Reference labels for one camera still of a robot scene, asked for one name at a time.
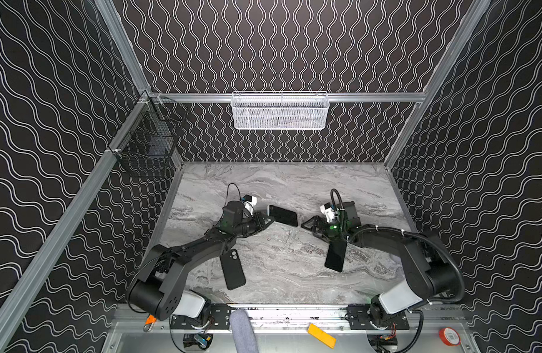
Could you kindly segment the blue phone black screen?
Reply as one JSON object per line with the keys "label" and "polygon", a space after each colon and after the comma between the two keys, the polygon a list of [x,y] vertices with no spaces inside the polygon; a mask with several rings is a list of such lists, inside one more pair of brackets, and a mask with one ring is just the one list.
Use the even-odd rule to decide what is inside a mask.
{"label": "blue phone black screen", "polygon": [[270,204],[268,206],[268,214],[273,217],[277,223],[290,227],[298,227],[298,216],[293,210],[287,210],[283,207]]}

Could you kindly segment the black phone case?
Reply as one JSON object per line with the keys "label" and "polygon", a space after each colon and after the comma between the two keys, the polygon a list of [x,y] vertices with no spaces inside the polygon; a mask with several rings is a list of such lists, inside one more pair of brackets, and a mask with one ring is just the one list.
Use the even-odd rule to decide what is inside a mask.
{"label": "black phone case", "polygon": [[225,279],[226,288],[229,291],[235,290],[246,284],[247,280],[243,271],[239,253],[231,249],[220,256],[220,264]]}

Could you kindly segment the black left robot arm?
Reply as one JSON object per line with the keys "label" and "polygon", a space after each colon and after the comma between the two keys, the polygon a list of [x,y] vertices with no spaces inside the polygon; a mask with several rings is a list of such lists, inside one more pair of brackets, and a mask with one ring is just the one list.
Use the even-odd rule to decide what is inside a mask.
{"label": "black left robot arm", "polygon": [[242,287],[246,278],[234,246],[239,238],[256,235],[274,221],[262,211],[248,211],[241,201],[230,201],[202,238],[176,247],[154,246],[128,286],[127,303],[158,320],[168,319],[181,302],[189,273],[216,257],[228,290]]}

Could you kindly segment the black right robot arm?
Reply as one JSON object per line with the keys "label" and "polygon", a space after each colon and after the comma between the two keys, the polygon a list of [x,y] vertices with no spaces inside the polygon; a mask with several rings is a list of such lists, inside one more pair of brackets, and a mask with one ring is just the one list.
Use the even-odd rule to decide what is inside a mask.
{"label": "black right robot arm", "polygon": [[404,279],[370,300],[368,320],[379,329],[396,323],[407,310],[433,301],[456,303],[465,295],[465,281],[459,266],[436,236],[408,232],[394,227],[363,224],[355,204],[324,204],[321,214],[301,227],[328,243],[325,267],[341,272],[349,245],[375,249],[400,259]]}

